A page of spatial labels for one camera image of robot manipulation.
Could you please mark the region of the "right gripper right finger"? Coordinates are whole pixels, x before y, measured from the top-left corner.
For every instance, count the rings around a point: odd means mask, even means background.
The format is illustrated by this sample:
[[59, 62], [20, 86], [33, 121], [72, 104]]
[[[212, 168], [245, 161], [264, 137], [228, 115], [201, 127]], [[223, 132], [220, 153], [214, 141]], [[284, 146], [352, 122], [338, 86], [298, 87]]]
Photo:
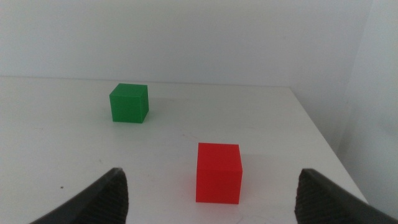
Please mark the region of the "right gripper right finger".
[[315, 169], [302, 169], [295, 198], [299, 224], [397, 224]]

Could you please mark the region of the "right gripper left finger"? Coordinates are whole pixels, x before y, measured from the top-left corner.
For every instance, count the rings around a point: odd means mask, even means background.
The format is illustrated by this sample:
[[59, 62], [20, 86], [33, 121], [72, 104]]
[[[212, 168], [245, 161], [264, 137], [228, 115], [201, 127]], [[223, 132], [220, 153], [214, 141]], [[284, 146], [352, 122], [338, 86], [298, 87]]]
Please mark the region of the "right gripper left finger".
[[129, 210], [127, 178], [112, 168], [79, 194], [34, 223], [125, 223]]

